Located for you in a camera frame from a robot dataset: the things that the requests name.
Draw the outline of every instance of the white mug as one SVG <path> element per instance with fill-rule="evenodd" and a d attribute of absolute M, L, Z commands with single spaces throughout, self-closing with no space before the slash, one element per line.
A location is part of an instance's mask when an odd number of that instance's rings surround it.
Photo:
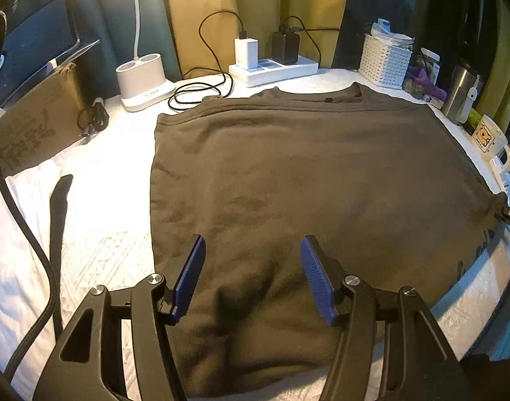
<path fill-rule="evenodd" d="M 489 163 L 495 156 L 501 155 L 505 149 L 507 161 L 502 164 L 506 172 L 510 172 L 510 146 L 507 144 L 507 137 L 502 130 L 487 115 L 481 118 L 474 134 L 472 145 L 478 150 L 483 159 Z"/>

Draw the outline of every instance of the blue curtain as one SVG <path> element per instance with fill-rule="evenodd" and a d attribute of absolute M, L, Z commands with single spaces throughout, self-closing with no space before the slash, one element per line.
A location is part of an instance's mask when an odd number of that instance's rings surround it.
<path fill-rule="evenodd" d="M 49 0 L 11 0 L 7 5 L 9 28 L 38 10 Z M 101 61 L 86 61 L 93 74 L 90 83 L 103 97 L 117 95 L 119 87 L 115 68 L 133 58 L 136 28 L 134 0 L 73 0 L 77 16 L 101 42 Z M 139 0 L 141 33 L 139 55 L 160 53 L 166 77 L 181 79 L 164 0 Z"/>

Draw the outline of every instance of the brown shirt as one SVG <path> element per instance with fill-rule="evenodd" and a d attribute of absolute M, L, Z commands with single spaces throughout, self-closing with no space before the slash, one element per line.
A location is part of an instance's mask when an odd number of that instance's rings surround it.
<path fill-rule="evenodd" d="M 160 115 L 151 170 L 156 269 L 192 233 L 207 260 L 188 315 L 168 329 L 186 393 L 219 396 L 328 365 L 337 329 L 300 262 L 315 235 L 375 288 L 430 305 L 479 255 L 493 195 L 427 105 L 353 84 L 210 99 Z"/>

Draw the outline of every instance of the thermos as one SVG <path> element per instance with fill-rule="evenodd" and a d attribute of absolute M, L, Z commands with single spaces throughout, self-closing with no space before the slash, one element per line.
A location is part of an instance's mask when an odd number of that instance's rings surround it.
<path fill-rule="evenodd" d="M 461 59 L 452 73 L 448 98 L 441 109 L 444 116 L 456 124 L 466 122 L 481 86 L 483 81 L 477 71 Z"/>

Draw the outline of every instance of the woven plastic basket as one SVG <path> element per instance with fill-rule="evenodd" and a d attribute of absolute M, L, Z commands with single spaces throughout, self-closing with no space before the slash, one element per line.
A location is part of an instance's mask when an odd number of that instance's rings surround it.
<path fill-rule="evenodd" d="M 389 89 L 401 89 L 412 52 L 385 45 L 366 34 L 359 72 L 373 84 Z"/>

